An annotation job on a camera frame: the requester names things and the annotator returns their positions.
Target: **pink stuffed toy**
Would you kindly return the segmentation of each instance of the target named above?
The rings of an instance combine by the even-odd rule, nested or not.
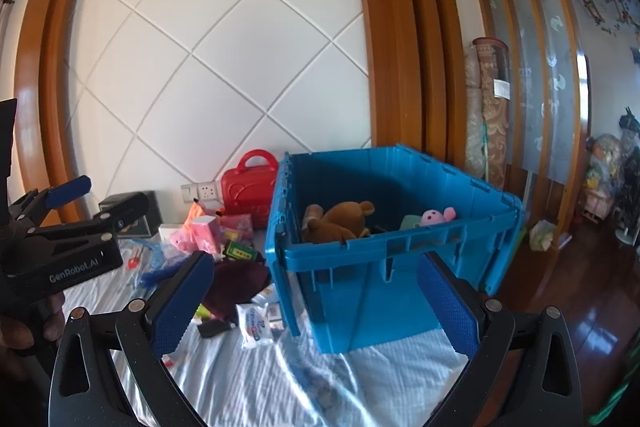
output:
[[[420,219],[420,226],[426,227],[428,225],[437,225],[438,223],[446,223],[447,221],[453,221],[456,219],[456,211],[452,206],[448,206],[444,209],[444,214],[439,213],[437,210],[427,210],[422,214]]]

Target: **black box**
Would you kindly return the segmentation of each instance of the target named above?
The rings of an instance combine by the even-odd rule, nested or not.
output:
[[[158,233],[158,227],[162,223],[160,208],[158,207],[158,198],[153,190],[143,190],[146,197],[149,198],[149,210],[146,215],[142,216],[133,225],[126,227],[118,232],[118,237],[154,237]],[[106,212],[111,206],[120,203],[123,199],[135,194],[135,192],[124,192],[123,194],[113,194],[98,203],[100,213]]]

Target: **metal screw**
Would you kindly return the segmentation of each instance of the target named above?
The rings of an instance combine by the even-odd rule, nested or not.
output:
[[[489,299],[484,303],[484,307],[491,312],[497,313],[502,309],[502,303],[497,299]]]
[[[129,308],[130,312],[135,313],[142,310],[145,307],[145,304],[146,302],[143,301],[142,299],[135,299],[129,303],[129,306],[127,306],[127,308]]]
[[[85,311],[86,310],[82,308],[82,306],[78,306],[78,308],[74,308],[73,310],[71,310],[71,313],[69,313],[69,316],[72,319],[81,319]]]
[[[549,317],[551,317],[552,319],[560,318],[560,310],[555,306],[549,306],[549,308],[546,309],[546,314],[549,315]]]

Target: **electrical socket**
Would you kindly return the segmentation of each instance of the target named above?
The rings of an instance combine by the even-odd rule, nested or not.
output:
[[[216,182],[198,183],[198,199],[202,201],[217,200]]]
[[[189,185],[181,185],[182,201],[185,203],[193,203],[193,200],[198,199],[198,184],[191,183]]]

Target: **orange plush toy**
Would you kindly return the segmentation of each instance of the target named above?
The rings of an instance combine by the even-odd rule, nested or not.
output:
[[[366,237],[369,230],[365,227],[365,217],[373,211],[370,201],[345,201],[336,204],[326,214],[319,205],[310,204],[303,219],[302,240],[316,245],[332,241],[344,244],[349,239]]]

